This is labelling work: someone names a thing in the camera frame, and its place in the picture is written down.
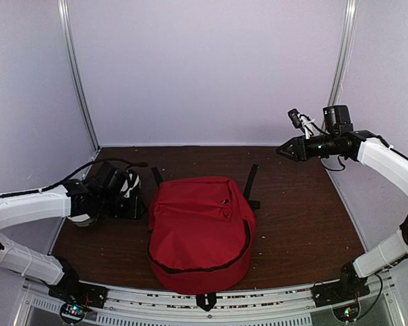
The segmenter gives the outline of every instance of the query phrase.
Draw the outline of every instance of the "white backdrop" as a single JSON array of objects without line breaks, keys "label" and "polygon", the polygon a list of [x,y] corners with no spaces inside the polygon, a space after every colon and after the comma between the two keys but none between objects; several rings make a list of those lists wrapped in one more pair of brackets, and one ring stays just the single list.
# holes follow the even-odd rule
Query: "white backdrop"
[{"label": "white backdrop", "polygon": [[274,145],[326,106],[345,0],[69,2],[102,146]]}]

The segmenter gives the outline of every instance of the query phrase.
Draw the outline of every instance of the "backpack zipper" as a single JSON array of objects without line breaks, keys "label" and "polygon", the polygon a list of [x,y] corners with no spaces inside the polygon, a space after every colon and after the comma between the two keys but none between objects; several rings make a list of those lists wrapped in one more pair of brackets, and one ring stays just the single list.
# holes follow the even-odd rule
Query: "backpack zipper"
[{"label": "backpack zipper", "polygon": [[210,267],[210,268],[190,268],[190,269],[187,269],[187,270],[180,270],[178,268],[167,267],[167,266],[159,263],[158,261],[156,261],[151,256],[151,253],[150,253],[151,239],[148,242],[147,254],[148,254],[148,257],[150,258],[150,260],[153,263],[155,263],[158,267],[162,268],[167,274],[180,274],[180,273],[191,273],[191,272],[214,272],[216,270],[223,270],[223,269],[228,268],[231,265],[235,264],[239,259],[241,259],[241,257],[246,253],[248,247],[250,246],[250,243],[251,243],[251,231],[250,231],[250,226],[248,225],[248,222],[246,220],[243,220],[243,226],[245,228],[245,244],[244,244],[242,250],[240,250],[240,253],[236,258],[234,258],[233,260],[231,260],[228,263],[225,263],[224,265],[221,265],[221,266],[215,266],[215,267]]}]

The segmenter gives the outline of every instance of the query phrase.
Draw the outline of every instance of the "black cable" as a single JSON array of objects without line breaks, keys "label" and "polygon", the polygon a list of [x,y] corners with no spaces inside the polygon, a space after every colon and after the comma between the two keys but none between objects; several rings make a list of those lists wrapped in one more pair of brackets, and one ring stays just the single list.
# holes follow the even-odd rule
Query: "black cable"
[{"label": "black cable", "polygon": [[382,281],[382,278],[381,278],[380,275],[375,274],[375,276],[379,279],[379,281],[380,281],[380,283],[381,283],[381,287],[379,288],[378,295],[377,295],[375,301],[374,301],[374,302],[372,303],[372,305],[369,307],[369,309],[367,309],[366,312],[365,312],[362,316],[360,316],[360,317],[358,317],[358,318],[356,319],[357,321],[359,321],[360,319],[364,318],[364,317],[372,310],[372,308],[376,305],[376,303],[378,302],[379,298],[381,297],[382,288],[384,287],[384,282]]},{"label": "black cable", "polygon": [[406,159],[406,160],[408,161],[408,156],[406,156],[406,155],[402,154],[400,151],[398,151],[398,150],[396,150],[396,149],[390,147],[390,144],[389,144],[381,135],[377,135],[376,137],[381,141],[381,143],[382,143],[385,147],[387,147],[388,149],[390,149],[390,151],[393,151],[394,153],[398,154],[400,157],[402,157],[402,158],[404,158],[404,159]]},{"label": "black cable", "polygon": [[324,132],[322,129],[320,129],[320,128],[318,127],[317,124],[315,124],[314,122],[312,122],[311,119],[310,119],[310,117],[309,117],[308,115],[300,114],[299,117],[305,117],[306,119],[308,119],[308,121],[311,122],[311,124],[313,125],[313,127],[314,127],[318,132],[320,132],[321,134],[327,134],[327,135],[329,135],[329,133]]},{"label": "black cable", "polygon": [[394,148],[390,148],[391,151],[393,151],[394,153],[398,154],[399,156],[403,157],[404,159],[406,159],[408,161],[408,156],[403,155],[401,152],[395,150]]},{"label": "black cable", "polygon": [[[94,164],[97,164],[97,163],[106,162],[106,161],[122,162],[122,163],[128,164],[128,166],[126,167],[126,170],[129,169],[132,166],[138,166],[138,167],[141,167],[141,168],[146,168],[148,166],[148,163],[146,163],[146,162],[133,163],[133,162],[130,162],[130,161],[125,160],[123,158],[100,158],[98,160],[94,160],[92,162],[88,162],[88,163],[82,165],[81,167],[74,170],[71,174],[67,175],[62,180],[60,180],[60,181],[58,181],[56,183],[53,183],[52,185],[49,185],[47,187],[41,188],[41,192],[47,192],[48,190],[54,189],[55,187],[58,187],[58,186],[62,185],[64,182],[70,180],[70,178],[74,177],[74,175],[79,173],[81,170],[87,168],[88,166],[91,166],[91,165],[94,165]],[[0,198],[9,198],[9,197],[14,197],[14,196],[37,194],[37,193],[39,193],[38,189],[24,190],[23,192],[9,192],[9,193],[6,193],[6,194],[1,194]]]},{"label": "black cable", "polygon": [[339,164],[340,164],[340,166],[341,166],[341,169],[337,170],[336,168],[328,168],[328,167],[326,167],[325,165],[324,165],[324,168],[325,168],[326,170],[328,170],[328,171],[333,171],[333,172],[341,172],[341,171],[345,170],[345,169],[346,169],[346,165],[344,165],[343,162],[341,161],[341,157],[342,157],[342,155],[337,156],[337,160],[339,161]]},{"label": "black cable", "polygon": [[321,281],[318,281],[318,282],[315,282],[315,283],[313,284],[313,289],[316,287],[316,284],[318,284],[318,283],[320,283],[320,284],[322,284],[322,285],[325,285],[325,283],[323,283],[323,282],[321,282]]},{"label": "black cable", "polygon": [[55,296],[57,296],[59,299],[61,299],[62,301],[64,301],[65,303],[68,303],[68,302],[66,302],[64,299],[62,299],[62,297],[53,289],[53,287],[50,285],[50,284],[48,284],[46,281],[44,281],[44,280],[40,280],[49,290],[51,290],[51,292],[53,292],[54,294],[55,294]]},{"label": "black cable", "polygon": [[311,124],[313,125],[313,127],[314,127],[318,132],[320,132],[321,134],[326,134],[326,135],[329,136],[329,133],[324,132],[322,129],[320,129],[317,124],[315,124],[314,122],[312,122]]}]

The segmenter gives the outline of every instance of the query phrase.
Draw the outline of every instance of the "metal frame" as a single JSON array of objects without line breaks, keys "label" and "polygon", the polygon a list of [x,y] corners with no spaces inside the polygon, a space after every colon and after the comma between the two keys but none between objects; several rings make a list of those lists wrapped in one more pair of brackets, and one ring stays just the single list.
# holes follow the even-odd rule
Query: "metal frame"
[{"label": "metal frame", "polygon": [[346,15],[341,34],[339,56],[337,59],[337,66],[335,69],[333,85],[331,87],[331,92],[329,94],[328,99],[329,107],[337,103],[338,96],[340,95],[343,77],[349,65],[349,56],[352,49],[352,44],[354,42],[354,30],[357,9],[358,0],[347,0]]},{"label": "metal frame", "polygon": [[[389,272],[381,273],[384,280],[383,298],[394,326],[405,326],[396,300],[397,292]],[[369,279],[371,294],[376,297],[379,281]],[[311,297],[313,285],[280,289],[227,291],[220,293],[218,305],[205,312],[196,307],[193,296],[168,291],[151,291],[123,287],[108,288],[104,309],[93,309],[85,319],[95,325],[312,325],[311,314],[331,309],[316,308]],[[14,325],[23,326],[31,307],[57,313],[63,303],[48,296],[48,289],[34,280],[27,280],[20,298],[20,308]]]},{"label": "metal frame", "polygon": [[100,145],[95,133],[94,125],[90,118],[88,103],[86,102],[86,97],[83,91],[82,78],[80,77],[78,68],[77,56],[75,55],[73,33],[71,32],[71,23],[69,20],[68,0],[58,0],[58,9],[59,17],[61,18],[63,35],[65,37],[65,43],[67,44],[69,64],[71,65],[75,92],[79,100],[80,109],[82,110],[84,123],[86,125],[86,129],[88,130],[92,146],[94,147],[94,150],[98,150],[100,148]]}]

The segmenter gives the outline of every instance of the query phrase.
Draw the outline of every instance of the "backpack strap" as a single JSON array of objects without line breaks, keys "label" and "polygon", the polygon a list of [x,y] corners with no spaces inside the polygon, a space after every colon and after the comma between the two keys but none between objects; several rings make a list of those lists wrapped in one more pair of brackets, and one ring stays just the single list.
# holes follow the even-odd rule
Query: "backpack strap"
[{"label": "backpack strap", "polygon": [[204,311],[210,311],[216,305],[216,293],[197,295],[197,306]]},{"label": "backpack strap", "polygon": [[260,209],[259,200],[250,200],[252,184],[254,183],[254,178],[256,177],[257,170],[258,170],[258,164],[253,164],[251,166],[251,170],[248,175],[248,179],[246,180],[245,189],[243,190],[243,197],[245,197],[246,201],[248,202],[252,210]]},{"label": "backpack strap", "polygon": [[151,168],[152,175],[154,175],[154,180],[156,180],[157,186],[160,187],[160,184],[163,182],[162,175],[160,174],[160,171],[158,168],[155,166],[154,168]]}]

